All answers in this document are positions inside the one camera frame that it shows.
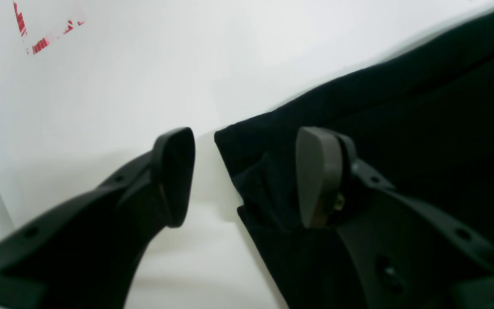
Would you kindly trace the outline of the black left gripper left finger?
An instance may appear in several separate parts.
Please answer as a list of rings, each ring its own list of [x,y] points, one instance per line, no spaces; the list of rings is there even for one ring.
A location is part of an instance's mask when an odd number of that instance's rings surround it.
[[[0,307],[122,309],[149,243],[186,219],[195,156],[192,129],[171,130],[0,241]]]

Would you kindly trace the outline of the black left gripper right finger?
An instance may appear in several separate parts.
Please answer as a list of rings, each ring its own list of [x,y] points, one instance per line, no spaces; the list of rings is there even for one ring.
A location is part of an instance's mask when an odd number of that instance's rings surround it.
[[[351,138],[302,127],[295,165],[303,225],[339,235],[368,308],[494,309],[494,244],[402,195],[358,158]]]

